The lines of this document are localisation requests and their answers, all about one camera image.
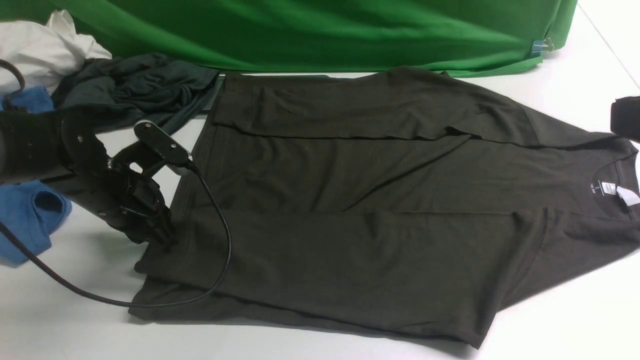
white cloth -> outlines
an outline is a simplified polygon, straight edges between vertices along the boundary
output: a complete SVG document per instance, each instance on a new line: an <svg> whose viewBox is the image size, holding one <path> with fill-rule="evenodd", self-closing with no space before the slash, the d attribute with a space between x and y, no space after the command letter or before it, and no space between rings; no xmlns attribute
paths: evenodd
<svg viewBox="0 0 640 360"><path fill-rule="evenodd" d="M90 35L76 34L66 10L51 13L47 25L30 21L0 22L0 59L16 66L26 87L45 86L51 94L64 76L79 71L85 59L111 58ZM0 69L0 96L19 88L10 72Z"/></svg>

blue cloth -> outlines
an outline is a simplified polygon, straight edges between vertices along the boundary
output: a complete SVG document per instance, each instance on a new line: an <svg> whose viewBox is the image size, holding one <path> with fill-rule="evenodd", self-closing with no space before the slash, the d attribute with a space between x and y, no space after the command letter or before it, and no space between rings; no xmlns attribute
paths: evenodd
<svg viewBox="0 0 640 360"><path fill-rule="evenodd" d="M25 89L12 97L12 104L31 113L53 110L43 86ZM40 181L0 186L0 221L34 254L51 247L52 234L71 212L71 202ZM0 258L22 264L27 258L0 234Z"/></svg>

green backdrop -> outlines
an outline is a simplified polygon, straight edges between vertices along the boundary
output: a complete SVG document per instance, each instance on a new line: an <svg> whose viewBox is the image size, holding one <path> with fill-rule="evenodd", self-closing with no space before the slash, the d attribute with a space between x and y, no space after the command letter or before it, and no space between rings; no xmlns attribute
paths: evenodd
<svg viewBox="0 0 640 360"><path fill-rule="evenodd" d="M577 0L0 0L0 19L67 9L114 55L159 51L221 69L521 72L566 41Z"/></svg>

clothing label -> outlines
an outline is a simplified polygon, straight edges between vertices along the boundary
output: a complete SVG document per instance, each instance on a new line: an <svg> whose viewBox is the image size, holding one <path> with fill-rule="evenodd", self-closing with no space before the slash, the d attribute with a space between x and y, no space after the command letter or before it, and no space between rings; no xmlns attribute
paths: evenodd
<svg viewBox="0 0 640 360"><path fill-rule="evenodd" d="M627 206L640 204L640 197L633 191L629 189L621 188L620 186L618 187L617 191L618 191L618 196L625 201Z"/></svg>
<svg viewBox="0 0 640 360"><path fill-rule="evenodd" d="M613 183L602 183L602 191L611 195L616 194L616 185Z"/></svg>

dark olive t-shirt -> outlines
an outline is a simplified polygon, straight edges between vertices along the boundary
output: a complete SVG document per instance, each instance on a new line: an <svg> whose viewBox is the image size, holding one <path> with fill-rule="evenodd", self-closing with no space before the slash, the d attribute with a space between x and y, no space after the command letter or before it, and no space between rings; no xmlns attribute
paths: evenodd
<svg viewBox="0 0 640 360"><path fill-rule="evenodd" d="M358 79L227 76L194 150L234 237L230 272L147 320L249 318L445 336L637 248L637 151L479 86L401 67ZM202 293L225 233L197 181L135 302Z"/></svg>

